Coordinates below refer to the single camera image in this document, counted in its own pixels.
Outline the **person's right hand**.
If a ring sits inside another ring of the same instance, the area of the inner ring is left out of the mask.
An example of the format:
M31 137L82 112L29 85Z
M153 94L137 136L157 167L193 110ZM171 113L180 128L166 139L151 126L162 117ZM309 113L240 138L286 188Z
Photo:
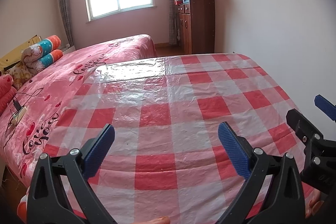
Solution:
M321 200L321 192L317 189L312 191L311 200L306 205L305 217L309 218L312 215L315 215L320 207L323 205L324 200Z

